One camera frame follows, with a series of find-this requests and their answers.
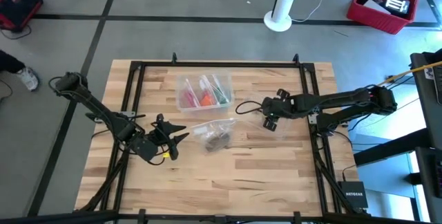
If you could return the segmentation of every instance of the red case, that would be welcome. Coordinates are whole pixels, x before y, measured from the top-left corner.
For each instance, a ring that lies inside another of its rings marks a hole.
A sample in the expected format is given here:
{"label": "red case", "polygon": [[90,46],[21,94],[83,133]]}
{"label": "red case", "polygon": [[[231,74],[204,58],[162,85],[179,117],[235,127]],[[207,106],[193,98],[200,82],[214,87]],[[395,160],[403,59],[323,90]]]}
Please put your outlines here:
{"label": "red case", "polygon": [[[43,0],[35,0],[32,3],[31,9],[22,9],[22,8],[6,8],[5,9],[5,0],[0,0],[0,5],[2,5],[2,8],[0,8],[0,28],[11,30],[15,32],[22,31],[23,28],[26,26],[26,24],[29,22],[29,20],[32,18],[32,16],[40,9],[41,5],[43,4]],[[5,12],[13,12],[13,14],[16,13],[16,15],[20,15],[20,18],[17,19],[11,19],[10,17],[5,14]]]}
{"label": "red case", "polygon": [[410,13],[406,19],[365,7],[356,1],[357,0],[353,0],[350,4],[347,13],[348,19],[395,35],[402,30],[404,26],[414,21],[418,0],[409,0]]}

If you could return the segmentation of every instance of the black metal frame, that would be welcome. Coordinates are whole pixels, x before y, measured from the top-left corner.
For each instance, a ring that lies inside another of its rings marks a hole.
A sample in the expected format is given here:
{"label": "black metal frame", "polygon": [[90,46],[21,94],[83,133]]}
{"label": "black metal frame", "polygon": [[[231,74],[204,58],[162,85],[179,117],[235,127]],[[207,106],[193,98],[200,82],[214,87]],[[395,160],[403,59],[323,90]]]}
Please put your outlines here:
{"label": "black metal frame", "polygon": [[[138,104],[142,91],[142,84],[144,74],[147,67],[152,66],[187,66],[187,67],[243,67],[243,68],[299,68],[301,86],[303,93],[308,93],[306,71],[310,73],[313,93],[319,95],[318,82],[316,79],[316,70],[313,63],[300,63],[298,54],[293,58],[292,63],[260,63],[260,62],[177,62],[176,54],[173,54],[172,62],[131,62],[129,68],[128,79],[124,91],[124,98],[122,102],[121,111],[127,111],[129,97],[131,95],[131,88],[135,77],[135,72],[140,70],[137,86],[135,89],[135,96],[133,99],[132,111],[137,112]],[[121,205],[124,181],[126,177],[126,170],[128,166],[128,155],[122,156],[122,168],[119,173],[117,189],[113,208],[107,210],[109,202],[110,187],[102,194],[102,201],[99,211],[88,209],[86,211],[76,211],[71,214],[55,214],[49,216],[30,216],[25,218],[14,218],[0,220],[0,223],[98,223],[104,221],[117,221],[120,219],[138,220],[138,223],[145,224],[148,220],[180,220],[180,221],[212,221],[214,223],[232,223],[236,221],[281,221],[301,224],[302,222],[315,223],[418,223],[413,221],[403,221],[390,218],[371,217],[367,214],[342,214],[342,207],[349,209],[349,202],[345,199],[342,191],[336,183],[332,155],[330,152],[329,141],[327,137],[318,137],[316,135],[316,124],[308,123],[310,139],[312,145],[312,155],[314,158],[316,180],[318,183],[318,194],[320,199],[320,207],[323,216],[317,217],[302,217],[300,212],[294,212],[293,216],[225,216],[225,215],[161,215],[161,214],[146,214],[145,209],[140,209],[138,214],[120,214],[119,208]],[[324,146],[324,155],[326,164],[322,161],[317,140],[321,139]],[[107,178],[115,177],[112,171],[117,165],[118,157],[117,145],[113,145],[113,149],[109,159]],[[332,189],[332,198],[334,203],[335,213],[328,211],[327,199],[325,195],[325,186],[323,176],[329,181]]]}

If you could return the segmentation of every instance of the person's leg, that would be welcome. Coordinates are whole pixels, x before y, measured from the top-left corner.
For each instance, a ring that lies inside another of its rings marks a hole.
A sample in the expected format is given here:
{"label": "person's leg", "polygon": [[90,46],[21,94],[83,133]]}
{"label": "person's leg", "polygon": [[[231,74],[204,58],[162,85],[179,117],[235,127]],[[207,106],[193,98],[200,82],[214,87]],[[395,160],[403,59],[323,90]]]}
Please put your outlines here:
{"label": "person's leg", "polygon": [[0,50],[0,71],[17,75],[29,91],[34,91],[39,86],[39,79],[30,67],[2,50]]}

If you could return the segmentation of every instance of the red bin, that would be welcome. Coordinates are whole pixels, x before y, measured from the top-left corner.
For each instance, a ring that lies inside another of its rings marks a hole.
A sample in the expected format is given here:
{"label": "red bin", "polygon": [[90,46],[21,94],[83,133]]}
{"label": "red bin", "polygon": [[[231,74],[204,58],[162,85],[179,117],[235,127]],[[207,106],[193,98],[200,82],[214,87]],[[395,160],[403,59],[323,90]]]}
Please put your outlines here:
{"label": "red bin", "polygon": [[414,21],[417,0],[408,1],[410,1],[408,15],[406,18],[401,18],[365,7],[357,3],[357,0],[352,0],[347,18],[390,34],[397,34],[404,26]]}

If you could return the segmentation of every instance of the black desk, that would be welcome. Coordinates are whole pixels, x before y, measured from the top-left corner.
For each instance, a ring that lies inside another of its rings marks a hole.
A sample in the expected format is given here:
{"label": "black desk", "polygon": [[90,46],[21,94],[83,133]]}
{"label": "black desk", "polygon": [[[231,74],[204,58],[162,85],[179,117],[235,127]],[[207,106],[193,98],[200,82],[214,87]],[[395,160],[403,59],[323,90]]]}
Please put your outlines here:
{"label": "black desk", "polygon": [[[411,60],[412,68],[427,65],[422,54],[412,54]],[[427,127],[385,144],[366,149],[355,154],[354,158],[356,165],[361,166],[402,153],[416,151],[420,171],[419,179],[425,192],[430,219],[432,222],[442,223],[442,198],[434,196],[432,175],[434,167],[430,164],[430,159],[434,154],[442,153],[442,106],[437,102],[434,82],[425,78],[424,71],[415,72],[414,80]]]}

